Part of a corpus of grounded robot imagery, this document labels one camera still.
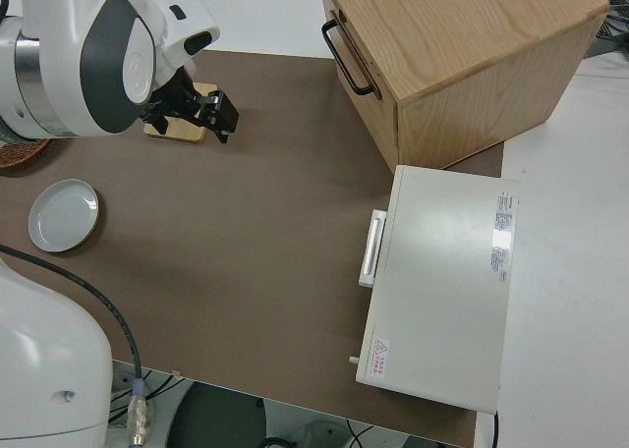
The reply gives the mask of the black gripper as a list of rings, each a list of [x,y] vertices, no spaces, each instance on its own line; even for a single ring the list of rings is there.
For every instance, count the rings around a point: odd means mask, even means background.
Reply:
[[[219,142],[226,143],[237,129],[238,110],[222,90],[210,92],[203,102],[201,98],[188,71],[179,68],[166,84],[151,94],[141,112],[141,119],[159,135],[167,133],[167,117],[184,119],[194,125],[203,125],[215,134]]]

